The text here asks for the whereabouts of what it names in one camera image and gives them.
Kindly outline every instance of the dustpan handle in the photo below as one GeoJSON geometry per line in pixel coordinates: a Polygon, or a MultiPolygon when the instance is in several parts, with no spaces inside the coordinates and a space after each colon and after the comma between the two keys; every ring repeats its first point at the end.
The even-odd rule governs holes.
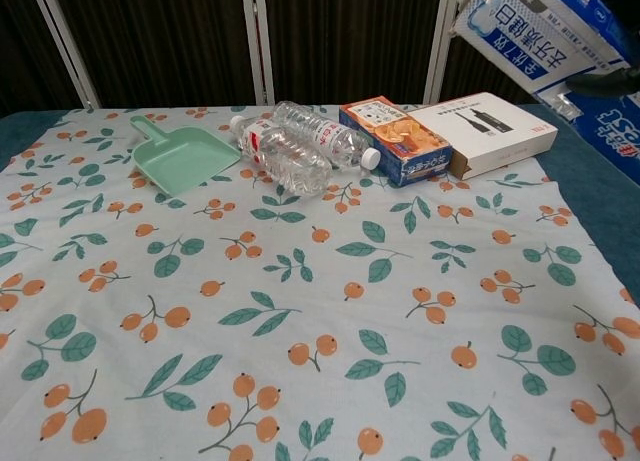
{"type": "Polygon", "coordinates": [[[161,144],[169,141],[167,133],[162,131],[144,116],[133,116],[129,121],[131,122],[131,126],[136,128],[147,138],[152,139],[155,144],[161,144]]]}

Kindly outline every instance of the box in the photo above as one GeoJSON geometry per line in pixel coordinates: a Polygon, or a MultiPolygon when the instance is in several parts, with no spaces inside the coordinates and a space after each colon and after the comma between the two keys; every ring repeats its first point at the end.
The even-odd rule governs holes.
{"type": "Polygon", "coordinates": [[[640,183],[640,95],[571,92],[575,74],[640,63],[640,48],[601,0],[470,0],[454,31],[640,183]]]}
{"type": "Polygon", "coordinates": [[[490,93],[409,113],[453,146],[449,171],[459,179],[549,150],[558,130],[490,93]]]}
{"type": "Polygon", "coordinates": [[[435,176],[451,159],[449,143],[384,96],[340,106],[340,123],[370,138],[381,154],[379,169],[397,186],[435,176]]]}

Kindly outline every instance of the curtain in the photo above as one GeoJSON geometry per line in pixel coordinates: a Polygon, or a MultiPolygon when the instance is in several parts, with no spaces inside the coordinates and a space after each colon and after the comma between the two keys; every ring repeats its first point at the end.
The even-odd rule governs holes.
{"type": "Polygon", "coordinates": [[[255,104],[242,0],[59,0],[104,107],[255,104]]]}
{"type": "Polygon", "coordinates": [[[489,91],[515,104],[536,102],[464,39],[452,39],[440,100],[481,91],[489,91]]]}
{"type": "Polygon", "coordinates": [[[0,0],[0,117],[82,107],[36,0],[0,0]]]}
{"type": "Polygon", "coordinates": [[[438,0],[266,0],[276,101],[421,103],[438,0]]]}

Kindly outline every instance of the wine bottle picture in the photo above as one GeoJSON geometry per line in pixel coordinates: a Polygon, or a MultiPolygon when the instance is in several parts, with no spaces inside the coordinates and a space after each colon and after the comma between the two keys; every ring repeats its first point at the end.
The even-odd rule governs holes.
{"type": "Polygon", "coordinates": [[[489,133],[491,132],[491,128],[487,128],[484,124],[480,124],[476,121],[473,121],[471,119],[465,118],[464,116],[462,116],[460,113],[456,113],[458,116],[460,116],[462,119],[464,119],[467,123],[469,123],[471,126],[473,126],[474,129],[476,129],[477,131],[480,131],[481,133],[489,133]]]}
{"type": "Polygon", "coordinates": [[[473,115],[476,118],[478,118],[480,121],[484,121],[489,126],[494,127],[497,131],[500,131],[501,133],[508,133],[509,131],[513,131],[513,128],[511,126],[491,116],[489,113],[476,111],[475,109],[472,109],[471,111],[473,112],[473,115]]]}

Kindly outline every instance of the mint green dustpan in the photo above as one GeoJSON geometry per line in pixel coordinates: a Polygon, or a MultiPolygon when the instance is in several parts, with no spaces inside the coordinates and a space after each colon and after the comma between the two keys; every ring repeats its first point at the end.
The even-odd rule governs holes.
{"type": "Polygon", "coordinates": [[[131,125],[148,141],[133,150],[133,160],[151,181],[169,196],[199,185],[235,164],[240,151],[200,128],[165,133],[143,116],[131,125]]]}

